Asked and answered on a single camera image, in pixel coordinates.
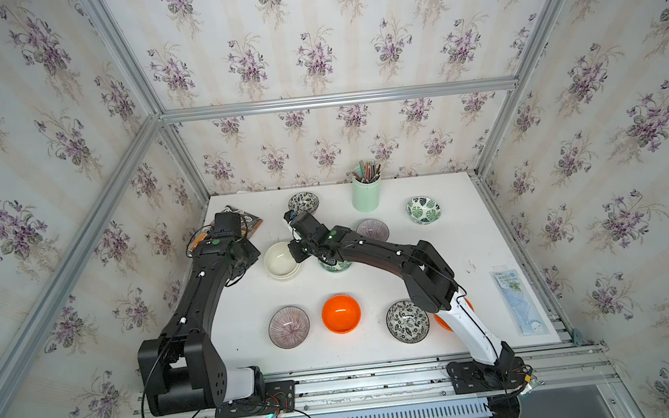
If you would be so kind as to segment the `pink floral black-leaf bowl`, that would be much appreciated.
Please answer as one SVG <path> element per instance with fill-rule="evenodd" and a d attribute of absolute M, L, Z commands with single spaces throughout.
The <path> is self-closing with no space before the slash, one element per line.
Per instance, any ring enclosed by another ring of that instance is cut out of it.
<path fill-rule="evenodd" d="M 289 210 L 293 216 L 298 216 L 304 213 L 314 213 L 318 210 L 320 200 L 317 195 L 308 192 L 298 192 L 291 196 L 288 201 Z"/>

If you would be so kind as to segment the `cream white bowl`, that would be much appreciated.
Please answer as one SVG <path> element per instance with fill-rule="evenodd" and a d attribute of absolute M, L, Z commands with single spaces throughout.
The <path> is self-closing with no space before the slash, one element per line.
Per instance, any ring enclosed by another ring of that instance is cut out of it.
<path fill-rule="evenodd" d="M 270 246 L 264 260 L 266 273 L 277 281 L 290 280 L 300 270 L 300 264 L 292 257 L 287 241 Z"/>

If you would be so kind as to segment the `purple striped bowl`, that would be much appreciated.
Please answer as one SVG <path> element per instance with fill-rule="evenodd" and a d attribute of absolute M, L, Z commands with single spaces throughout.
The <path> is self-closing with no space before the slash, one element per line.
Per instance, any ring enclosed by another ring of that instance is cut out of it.
<path fill-rule="evenodd" d="M 272 316 L 268 328 L 270 341 L 278 348 L 297 348 L 309 336 L 310 317 L 299 307 L 283 307 Z"/>
<path fill-rule="evenodd" d="M 386 242 L 390 237 L 389 226 L 379 219 L 365 219 L 356 227 L 356 232 L 375 241 Z"/>

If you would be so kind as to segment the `green leaf pattern bowl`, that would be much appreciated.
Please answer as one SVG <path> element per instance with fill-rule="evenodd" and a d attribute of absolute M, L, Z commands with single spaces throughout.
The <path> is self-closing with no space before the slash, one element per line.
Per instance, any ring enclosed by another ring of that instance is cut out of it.
<path fill-rule="evenodd" d="M 440 204 L 428 196 L 411 198 L 407 202 L 406 212 L 411 221 L 419 225 L 433 224 L 442 217 Z"/>

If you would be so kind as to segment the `black white floral bowl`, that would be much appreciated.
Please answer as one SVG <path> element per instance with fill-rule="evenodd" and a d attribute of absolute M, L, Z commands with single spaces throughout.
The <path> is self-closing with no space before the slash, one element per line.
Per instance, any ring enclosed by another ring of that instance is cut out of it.
<path fill-rule="evenodd" d="M 388 331 L 401 343 L 415 345 L 430 332 L 429 316 L 412 301 L 396 301 L 386 313 Z"/>

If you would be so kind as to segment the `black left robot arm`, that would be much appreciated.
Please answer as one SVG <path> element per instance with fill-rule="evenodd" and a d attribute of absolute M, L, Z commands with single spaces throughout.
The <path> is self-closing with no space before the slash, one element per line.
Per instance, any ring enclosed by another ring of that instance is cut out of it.
<path fill-rule="evenodd" d="M 174 315 L 157 338 L 143 341 L 137 355 L 143 401 L 156 417 L 240 400 L 261 404 L 267 397 L 260 369 L 227 367 L 211 335 L 224 288 L 244 276 L 260 251 L 241 237 L 204 240 L 192 254 L 192 271 Z"/>

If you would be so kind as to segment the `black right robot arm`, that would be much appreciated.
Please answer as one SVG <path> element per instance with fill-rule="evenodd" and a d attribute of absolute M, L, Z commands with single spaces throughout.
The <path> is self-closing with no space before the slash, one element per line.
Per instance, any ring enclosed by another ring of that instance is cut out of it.
<path fill-rule="evenodd" d="M 513 370 L 513 349 L 470 308 L 455 272 L 430 242 L 397 245 L 371 240 L 344 226 L 326 227 L 309 215 L 299 216 L 289 227 L 288 249 L 296 262 L 314 257 L 328 265 L 347 261 L 387 271 L 404 282 L 411 303 L 443 318 L 475 363 L 496 371 Z"/>

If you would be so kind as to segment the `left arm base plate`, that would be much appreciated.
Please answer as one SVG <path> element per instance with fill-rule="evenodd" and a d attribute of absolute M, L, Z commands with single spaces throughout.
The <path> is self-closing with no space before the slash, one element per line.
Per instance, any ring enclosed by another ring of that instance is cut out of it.
<path fill-rule="evenodd" d="M 215 418 L 241 418 L 267 416 L 283 413 L 295 407 L 296 381 L 266 382 L 263 389 L 257 388 L 249 398 L 227 401 L 216 410 Z"/>

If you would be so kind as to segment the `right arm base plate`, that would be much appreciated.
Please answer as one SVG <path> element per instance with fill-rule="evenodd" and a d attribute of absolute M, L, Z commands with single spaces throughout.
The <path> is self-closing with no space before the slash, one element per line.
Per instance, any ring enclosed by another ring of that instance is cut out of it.
<path fill-rule="evenodd" d="M 522 358 L 507 354 L 493 366 L 474 360 L 449 362 L 446 372 L 457 395 L 523 390 L 531 381 L 533 368 Z"/>

